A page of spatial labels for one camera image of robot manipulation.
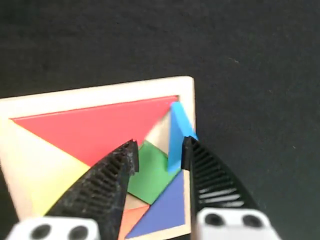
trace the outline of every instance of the green square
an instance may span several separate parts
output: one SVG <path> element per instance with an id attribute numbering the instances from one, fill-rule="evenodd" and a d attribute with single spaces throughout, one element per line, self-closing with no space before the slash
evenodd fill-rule
<path id="1" fill-rule="evenodd" d="M 139 150 L 139 172 L 130 177 L 128 192 L 153 204 L 177 173 L 167 172 L 168 158 L 157 147 L 145 141 Z"/>

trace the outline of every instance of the blue triangle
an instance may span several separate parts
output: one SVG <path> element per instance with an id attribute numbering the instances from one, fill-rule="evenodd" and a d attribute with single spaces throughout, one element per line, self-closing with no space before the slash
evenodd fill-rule
<path id="1" fill-rule="evenodd" d="M 182 143 L 184 137 L 189 136 L 198 140 L 182 104 L 176 101 L 171 105 L 168 172 L 176 172 L 181 167 Z"/>
<path id="2" fill-rule="evenodd" d="M 129 232 L 126 239 L 170 229 L 185 223 L 184 174 L 183 171 L 180 171 Z"/>

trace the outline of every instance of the dark background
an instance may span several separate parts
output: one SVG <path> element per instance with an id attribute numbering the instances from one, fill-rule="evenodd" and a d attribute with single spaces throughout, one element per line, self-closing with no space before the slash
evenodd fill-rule
<path id="1" fill-rule="evenodd" d="M 190 75 L 201 141 L 284 240 L 319 239 L 318 2 L 1 0 L 0 97 Z"/>

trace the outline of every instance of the wooden frame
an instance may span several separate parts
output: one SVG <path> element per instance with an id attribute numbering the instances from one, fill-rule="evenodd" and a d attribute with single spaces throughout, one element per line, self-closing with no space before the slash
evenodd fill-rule
<path id="1" fill-rule="evenodd" d="M 13 142 L 8 139 L 10 133 L 6 129 L 5 124 L 8 119 L 167 96 L 178 96 L 193 129 L 196 129 L 194 80 L 189 76 L 168 77 L 0 99 L 0 163 L 17 212 L 21 212 L 21 208 L 27 208 L 23 212 L 26 212 L 24 214 L 28 215 L 28 205 L 19 197 L 21 194 L 23 196 L 23 193 L 18 188 L 17 179 L 14 176 L 14 173 L 17 171 L 13 169 L 19 168 L 19 166 L 10 164 L 11 158 L 14 156 L 14 146 L 12 146 Z M 165 154 L 168 154 L 169 123 L 170 114 L 167 114 L 145 138 Z M 189 173 L 187 171 L 184 171 L 184 185 L 185 227 L 181 231 L 176 229 L 179 227 L 160 231 L 161 236 L 158 235 L 159 237 L 156 234 L 159 232 L 153 232 L 135 237 L 134 239 L 164 239 L 166 236 L 173 238 L 191 231 L 189 211 L 190 188 Z"/>

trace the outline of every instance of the red triangle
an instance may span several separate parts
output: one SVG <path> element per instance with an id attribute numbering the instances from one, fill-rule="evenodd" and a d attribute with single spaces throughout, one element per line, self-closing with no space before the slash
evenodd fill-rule
<path id="1" fill-rule="evenodd" d="M 176 96 L 14 118 L 13 121 L 90 167 L 124 142 L 141 144 Z"/>

